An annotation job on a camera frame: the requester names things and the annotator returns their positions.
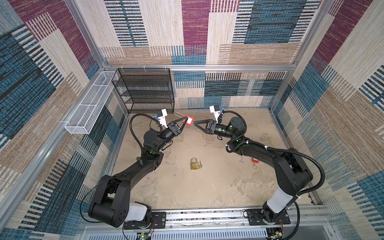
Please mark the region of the red padlock with white label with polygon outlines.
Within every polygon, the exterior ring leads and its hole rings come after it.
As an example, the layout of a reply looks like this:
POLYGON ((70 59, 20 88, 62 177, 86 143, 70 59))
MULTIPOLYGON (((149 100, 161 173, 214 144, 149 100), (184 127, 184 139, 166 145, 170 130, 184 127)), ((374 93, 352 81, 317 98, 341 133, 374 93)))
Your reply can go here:
POLYGON ((189 117, 187 115, 183 115, 183 114, 181 114, 179 112, 174 112, 174 115, 177 116, 178 118, 182 118, 183 123, 185 123, 188 126, 191 126, 193 121, 194 121, 194 118, 191 118, 191 117, 189 117))

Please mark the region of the brass padlock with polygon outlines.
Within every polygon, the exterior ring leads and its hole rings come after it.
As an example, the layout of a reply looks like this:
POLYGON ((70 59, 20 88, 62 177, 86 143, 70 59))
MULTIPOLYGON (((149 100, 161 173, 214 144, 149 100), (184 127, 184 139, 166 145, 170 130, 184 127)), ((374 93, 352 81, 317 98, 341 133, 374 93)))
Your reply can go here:
POLYGON ((191 170, 200 169, 200 163, 196 158, 192 158, 190 164, 191 164, 191 170))

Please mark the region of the small red padlock with key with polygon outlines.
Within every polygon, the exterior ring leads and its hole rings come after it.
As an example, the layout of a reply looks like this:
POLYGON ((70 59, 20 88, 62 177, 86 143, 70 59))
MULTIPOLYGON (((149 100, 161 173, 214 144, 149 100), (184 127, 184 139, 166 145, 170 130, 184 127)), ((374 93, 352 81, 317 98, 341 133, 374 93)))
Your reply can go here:
POLYGON ((252 158, 253 169, 257 169, 258 168, 259 162, 260 162, 259 160, 255 159, 255 158, 252 158))

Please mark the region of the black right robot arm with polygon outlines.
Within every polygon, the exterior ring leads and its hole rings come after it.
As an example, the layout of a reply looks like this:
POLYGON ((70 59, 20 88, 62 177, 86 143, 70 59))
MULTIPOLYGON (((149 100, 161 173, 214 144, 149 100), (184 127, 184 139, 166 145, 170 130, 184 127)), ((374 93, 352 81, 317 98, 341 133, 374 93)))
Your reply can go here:
POLYGON ((219 124, 215 120, 196 121, 194 125, 210 135, 229 138, 227 143, 230 150, 236 154, 263 162, 275 170, 278 188, 263 205, 263 220, 266 224, 273 224, 283 216, 283 211, 289 207, 299 196, 299 192, 313 180, 303 158, 297 151, 289 149, 288 152, 269 150, 265 145, 244 137, 246 124, 240 117, 233 117, 228 125, 219 124))

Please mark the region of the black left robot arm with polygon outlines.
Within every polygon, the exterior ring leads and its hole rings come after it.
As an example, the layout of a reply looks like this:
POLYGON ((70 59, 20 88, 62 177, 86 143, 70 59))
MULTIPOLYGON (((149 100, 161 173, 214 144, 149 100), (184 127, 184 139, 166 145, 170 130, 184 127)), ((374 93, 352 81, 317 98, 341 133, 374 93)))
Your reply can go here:
POLYGON ((164 146, 182 133, 189 119, 187 116, 179 118, 169 122, 167 127, 163 128, 159 120, 146 114, 136 114, 131 117, 130 124, 136 117, 141 116, 156 122, 160 130, 150 128, 144 134, 144 142, 141 143, 133 128, 130 127, 131 134, 141 148, 141 155, 124 171, 113 176, 103 176, 96 185, 95 194, 89 206, 90 218, 113 227, 119 227, 128 220, 132 188, 160 166, 164 157, 162 152, 164 146))

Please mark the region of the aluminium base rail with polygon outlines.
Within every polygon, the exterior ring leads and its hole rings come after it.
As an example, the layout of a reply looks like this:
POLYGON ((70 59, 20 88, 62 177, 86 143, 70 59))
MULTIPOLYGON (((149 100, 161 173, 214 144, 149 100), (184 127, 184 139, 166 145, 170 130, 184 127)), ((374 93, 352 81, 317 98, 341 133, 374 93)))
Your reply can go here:
POLYGON ((76 240, 276 240, 276 233, 294 240, 340 240, 341 236, 324 206, 290 207, 285 218, 274 225, 251 220, 247 214, 257 207, 155 210, 156 226, 128 230, 105 224, 81 224, 76 240))

